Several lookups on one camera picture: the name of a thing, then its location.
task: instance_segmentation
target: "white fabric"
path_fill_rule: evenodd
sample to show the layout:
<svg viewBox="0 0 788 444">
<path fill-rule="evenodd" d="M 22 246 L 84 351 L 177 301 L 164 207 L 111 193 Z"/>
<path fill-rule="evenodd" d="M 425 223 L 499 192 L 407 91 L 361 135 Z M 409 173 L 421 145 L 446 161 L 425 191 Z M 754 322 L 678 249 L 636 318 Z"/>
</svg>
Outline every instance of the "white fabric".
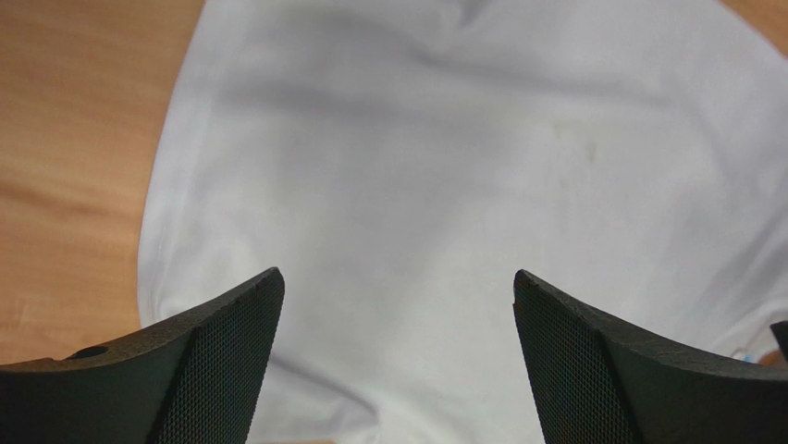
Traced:
<svg viewBox="0 0 788 444">
<path fill-rule="evenodd" d="M 710 0 L 209 0 L 142 321 L 277 265 L 250 442 L 540 442 L 515 271 L 746 347 L 788 315 L 787 117 L 788 63 Z"/>
</svg>

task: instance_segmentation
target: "wrinkled white cloth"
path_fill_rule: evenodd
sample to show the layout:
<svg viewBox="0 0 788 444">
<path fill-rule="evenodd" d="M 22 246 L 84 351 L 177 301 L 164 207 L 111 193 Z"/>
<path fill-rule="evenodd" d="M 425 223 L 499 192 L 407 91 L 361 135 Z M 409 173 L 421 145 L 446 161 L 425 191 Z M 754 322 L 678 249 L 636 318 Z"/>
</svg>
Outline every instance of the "wrinkled white cloth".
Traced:
<svg viewBox="0 0 788 444">
<path fill-rule="evenodd" d="M 514 273 L 746 349 L 788 316 L 787 141 L 788 63 L 710 0 L 208 0 L 142 322 L 277 265 L 250 442 L 541 442 Z"/>
</svg>

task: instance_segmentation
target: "wooden table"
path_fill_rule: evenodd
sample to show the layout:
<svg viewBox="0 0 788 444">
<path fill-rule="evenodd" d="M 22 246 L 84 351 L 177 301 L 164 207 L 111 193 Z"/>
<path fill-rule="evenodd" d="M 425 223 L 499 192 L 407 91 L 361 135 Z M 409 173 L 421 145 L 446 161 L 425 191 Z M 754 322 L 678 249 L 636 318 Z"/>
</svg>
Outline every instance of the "wooden table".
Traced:
<svg viewBox="0 0 788 444">
<path fill-rule="evenodd" d="M 788 54 L 788 0 L 727 4 Z M 203 0 L 0 0 L 0 364 L 139 328 L 142 208 Z"/>
</svg>

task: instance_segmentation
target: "black 3d printed part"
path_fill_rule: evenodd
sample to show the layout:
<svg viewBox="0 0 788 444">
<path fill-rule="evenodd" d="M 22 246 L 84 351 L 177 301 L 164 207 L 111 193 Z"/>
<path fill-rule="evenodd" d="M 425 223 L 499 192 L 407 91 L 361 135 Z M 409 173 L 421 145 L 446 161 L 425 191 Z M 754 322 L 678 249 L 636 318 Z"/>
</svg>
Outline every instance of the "black 3d printed part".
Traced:
<svg viewBox="0 0 788 444">
<path fill-rule="evenodd" d="M 0 442 L 242 444 L 283 297 L 272 268 L 66 360 L 0 366 Z"/>
<path fill-rule="evenodd" d="M 788 442 L 788 372 L 665 339 L 524 271 L 514 297 L 547 444 Z"/>
</svg>

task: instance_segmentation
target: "wooden surface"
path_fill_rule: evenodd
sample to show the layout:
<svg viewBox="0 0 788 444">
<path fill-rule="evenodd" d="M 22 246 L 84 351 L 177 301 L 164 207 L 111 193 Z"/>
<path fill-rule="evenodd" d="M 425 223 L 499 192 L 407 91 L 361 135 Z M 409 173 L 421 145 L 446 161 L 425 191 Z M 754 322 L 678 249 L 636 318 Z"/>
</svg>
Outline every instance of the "wooden surface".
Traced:
<svg viewBox="0 0 788 444">
<path fill-rule="evenodd" d="M 155 148 L 203 0 L 0 0 L 0 364 L 139 327 Z M 788 0 L 727 4 L 788 54 Z"/>
</svg>

